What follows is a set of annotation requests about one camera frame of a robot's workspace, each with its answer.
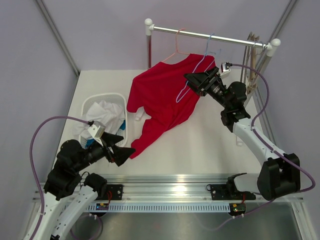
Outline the white t shirt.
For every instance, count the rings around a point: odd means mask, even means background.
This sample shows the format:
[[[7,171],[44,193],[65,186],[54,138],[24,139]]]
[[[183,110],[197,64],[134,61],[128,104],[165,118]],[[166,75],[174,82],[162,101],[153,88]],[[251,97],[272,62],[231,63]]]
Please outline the white t shirt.
[[[125,112],[121,105],[102,100],[94,102],[80,119],[87,122],[98,121],[105,126],[105,132],[116,134],[125,120]]]

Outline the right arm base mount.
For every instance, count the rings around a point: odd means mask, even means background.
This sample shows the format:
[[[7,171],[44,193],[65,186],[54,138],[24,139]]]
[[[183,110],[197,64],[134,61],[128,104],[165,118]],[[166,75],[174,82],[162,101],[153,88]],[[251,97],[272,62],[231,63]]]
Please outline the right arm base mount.
[[[235,178],[245,173],[238,173],[227,178],[224,184],[207,184],[206,190],[210,192],[211,199],[217,200],[229,200],[240,201],[240,203],[230,203],[230,212],[228,213],[232,217],[241,216],[246,213],[247,206],[246,200],[256,200],[256,195],[249,191],[239,191],[236,189]]]

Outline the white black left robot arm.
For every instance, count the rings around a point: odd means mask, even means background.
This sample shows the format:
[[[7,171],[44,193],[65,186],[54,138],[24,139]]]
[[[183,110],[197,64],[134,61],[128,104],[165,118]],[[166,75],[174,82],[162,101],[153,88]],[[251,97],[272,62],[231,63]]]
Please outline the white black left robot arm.
[[[118,167],[124,164],[136,150],[117,146],[122,140],[122,136],[104,132],[88,148],[82,148],[75,139],[61,145],[40,192],[38,218],[25,235],[26,240],[64,240],[85,208],[109,195],[104,177],[91,173],[82,178],[80,172],[103,158]]]

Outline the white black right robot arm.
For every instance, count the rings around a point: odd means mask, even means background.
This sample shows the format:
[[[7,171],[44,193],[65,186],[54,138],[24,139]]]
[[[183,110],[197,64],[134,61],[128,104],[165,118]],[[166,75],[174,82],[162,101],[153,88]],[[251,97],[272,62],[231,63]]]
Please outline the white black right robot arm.
[[[237,199],[244,192],[258,193],[270,201],[297,193],[301,188],[300,160],[294,153],[287,154],[274,145],[255,126],[244,106],[246,85],[240,81],[224,85],[217,67],[186,73],[184,77],[198,96],[209,95],[223,107],[220,113],[223,125],[245,143],[261,164],[259,174],[238,173],[229,177],[227,195]]]

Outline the red t shirt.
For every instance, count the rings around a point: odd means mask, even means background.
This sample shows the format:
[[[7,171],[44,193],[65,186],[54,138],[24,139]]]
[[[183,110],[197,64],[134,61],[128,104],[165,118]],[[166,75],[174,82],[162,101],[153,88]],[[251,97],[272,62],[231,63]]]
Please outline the red t shirt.
[[[149,115],[139,138],[131,143],[134,159],[153,144],[163,133],[187,121],[194,112],[199,96],[192,90],[176,103],[176,97],[185,86],[184,74],[192,73],[203,55],[191,53],[184,60],[168,64],[159,62],[132,80],[126,110],[136,113],[143,108]],[[215,58],[207,56],[195,73],[215,67]]]

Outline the light blue hanger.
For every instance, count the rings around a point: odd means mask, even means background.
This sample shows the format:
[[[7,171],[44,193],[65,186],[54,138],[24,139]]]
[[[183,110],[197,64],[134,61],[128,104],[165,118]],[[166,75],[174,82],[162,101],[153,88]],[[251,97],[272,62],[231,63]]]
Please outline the light blue hanger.
[[[202,56],[202,59],[197,63],[197,65],[194,67],[192,73],[195,73],[195,71],[197,70],[197,68],[199,67],[199,65],[204,61],[204,59],[207,56],[212,56],[213,58],[217,55],[217,53],[215,51],[209,51],[209,42],[211,40],[211,37],[214,36],[215,34],[212,33],[209,38],[207,39],[206,42],[206,47],[205,47],[205,52]],[[179,103],[184,97],[185,95],[190,91],[187,87],[188,87],[188,81],[185,82],[184,87],[180,90],[179,94],[177,95],[175,102]]]

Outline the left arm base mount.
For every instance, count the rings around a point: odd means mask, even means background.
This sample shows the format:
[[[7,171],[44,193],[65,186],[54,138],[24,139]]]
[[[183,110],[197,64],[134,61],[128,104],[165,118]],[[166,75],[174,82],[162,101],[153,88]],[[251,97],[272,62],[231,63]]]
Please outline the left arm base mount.
[[[102,217],[111,210],[111,201],[121,201],[123,197],[122,184],[108,184],[107,180],[102,176],[92,173],[84,180],[84,186],[92,187],[98,196],[95,199],[97,203],[91,203],[87,211]]]

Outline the blue t shirt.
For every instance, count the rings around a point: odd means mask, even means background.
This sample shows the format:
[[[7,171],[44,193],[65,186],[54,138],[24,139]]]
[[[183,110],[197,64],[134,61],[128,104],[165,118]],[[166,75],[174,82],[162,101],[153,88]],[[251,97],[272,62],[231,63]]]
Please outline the blue t shirt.
[[[127,143],[127,129],[126,129],[126,121],[125,120],[123,121],[122,125],[120,126],[120,128],[116,132],[116,135],[123,137],[123,140],[116,143],[116,145],[118,147],[124,147]],[[80,142],[82,148],[87,149],[94,142],[94,139],[92,137],[85,138],[85,137],[80,136],[79,142]]]

